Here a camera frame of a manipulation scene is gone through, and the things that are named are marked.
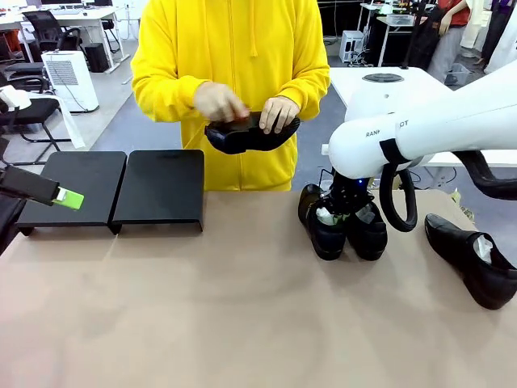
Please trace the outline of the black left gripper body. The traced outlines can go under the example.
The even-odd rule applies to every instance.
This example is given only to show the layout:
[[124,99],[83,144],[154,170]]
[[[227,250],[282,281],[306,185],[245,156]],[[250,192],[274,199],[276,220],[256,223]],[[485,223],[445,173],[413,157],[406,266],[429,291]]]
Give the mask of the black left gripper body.
[[52,206],[59,183],[17,167],[1,169],[1,194]]

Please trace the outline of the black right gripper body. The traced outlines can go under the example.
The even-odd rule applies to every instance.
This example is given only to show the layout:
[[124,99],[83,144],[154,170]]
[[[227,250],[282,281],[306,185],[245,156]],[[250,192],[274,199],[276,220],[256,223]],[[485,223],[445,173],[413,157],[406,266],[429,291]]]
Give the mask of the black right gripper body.
[[332,214],[352,214],[374,199],[367,179],[349,179],[333,171],[330,190],[322,197],[324,207]]

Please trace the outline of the person's left hand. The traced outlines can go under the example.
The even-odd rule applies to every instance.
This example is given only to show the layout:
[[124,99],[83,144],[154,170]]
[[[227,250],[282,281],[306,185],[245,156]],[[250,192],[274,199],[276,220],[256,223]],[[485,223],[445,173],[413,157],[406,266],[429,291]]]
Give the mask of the person's left hand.
[[300,113],[298,105],[287,97],[269,98],[259,119],[259,127],[265,133],[280,133]]

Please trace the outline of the person's right hand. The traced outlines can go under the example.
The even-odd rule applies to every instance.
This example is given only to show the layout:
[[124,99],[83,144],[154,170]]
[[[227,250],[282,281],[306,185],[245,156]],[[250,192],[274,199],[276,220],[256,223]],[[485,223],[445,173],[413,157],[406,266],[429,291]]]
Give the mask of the person's right hand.
[[225,84],[203,82],[195,91],[193,103],[210,121],[232,122],[249,116],[245,104]]

